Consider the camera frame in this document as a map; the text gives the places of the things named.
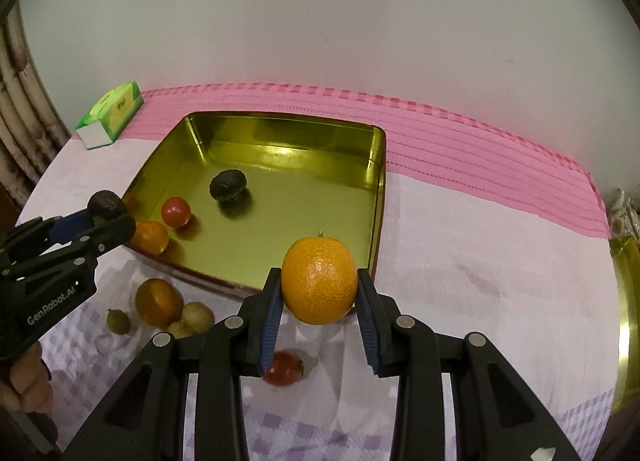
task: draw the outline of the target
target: red cherry tomato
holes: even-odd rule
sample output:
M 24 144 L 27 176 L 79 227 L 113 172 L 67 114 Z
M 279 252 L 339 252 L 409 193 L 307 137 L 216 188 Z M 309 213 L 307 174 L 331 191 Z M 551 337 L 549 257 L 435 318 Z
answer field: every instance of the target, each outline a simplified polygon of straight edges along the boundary
M 181 197 L 172 197 L 164 202 L 160 215 L 167 226 L 180 228 L 191 219 L 191 208 L 189 203 Z
M 297 354 L 291 351 L 276 351 L 262 379 L 276 387 L 288 387 L 300 381 L 304 372 L 305 366 Z

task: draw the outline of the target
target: tissue box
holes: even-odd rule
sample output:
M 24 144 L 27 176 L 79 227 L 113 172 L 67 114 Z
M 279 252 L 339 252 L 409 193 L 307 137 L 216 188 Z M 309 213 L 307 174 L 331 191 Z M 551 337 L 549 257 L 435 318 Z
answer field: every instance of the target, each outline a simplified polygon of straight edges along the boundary
M 110 145 L 142 104 L 138 84 L 127 82 L 107 92 L 82 117 L 76 132 L 86 148 Z

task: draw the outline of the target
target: gray wall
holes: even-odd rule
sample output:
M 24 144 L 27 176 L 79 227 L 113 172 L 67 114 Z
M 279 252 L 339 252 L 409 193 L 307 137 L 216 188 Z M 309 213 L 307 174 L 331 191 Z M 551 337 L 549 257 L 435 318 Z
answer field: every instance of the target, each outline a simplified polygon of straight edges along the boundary
M 73 127 L 108 89 L 269 81 L 431 105 L 637 190 L 640 34 L 620 0 L 22 0 Z

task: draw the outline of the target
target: human hand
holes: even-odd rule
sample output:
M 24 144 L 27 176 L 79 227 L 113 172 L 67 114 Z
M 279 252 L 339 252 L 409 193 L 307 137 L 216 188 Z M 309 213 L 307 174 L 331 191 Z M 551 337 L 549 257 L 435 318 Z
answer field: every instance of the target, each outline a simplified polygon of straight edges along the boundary
M 16 360 L 9 373 L 13 388 L 0 383 L 0 406 L 8 411 L 51 411 L 53 388 L 41 357 L 42 346 L 36 342 Z

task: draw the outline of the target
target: table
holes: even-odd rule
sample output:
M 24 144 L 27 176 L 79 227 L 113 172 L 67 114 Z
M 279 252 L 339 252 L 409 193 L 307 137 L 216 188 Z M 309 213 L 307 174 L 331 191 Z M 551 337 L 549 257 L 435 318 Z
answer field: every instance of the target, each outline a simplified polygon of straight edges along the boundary
M 376 287 L 436 332 L 485 333 L 554 415 L 578 453 L 593 458 L 618 365 L 618 297 L 604 205 L 587 171 L 492 126 L 428 105 L 362 92 L 277 84 L 207 84 L 147 91 L 111 146 L 72 139 L 20 220 L 66 214 L 99 189 L 122 194 L 181 117 L 196 110 L 272 110 L 374 123 L 385 129 L 387 190 Z M 132 308 L 135 288 L 167 278 L 134 252 L 105 255 L 97 294 L 43 339 L 64 448 L 154 330 L 111 335 L 108 308 Z M 173 281 L 186 301 L 222 319 L 239 301 Z M 293 348 L 305 379 L 286 389 L 242 380 L 252 459 L 388 459 L 394 380 L 367 367 L 353 317 L 303 325 L 285 314 L 277 348 Z M 445 381 L 447 458 L 455 457 Z M 193 449 L 190 383 L 186 459 Z

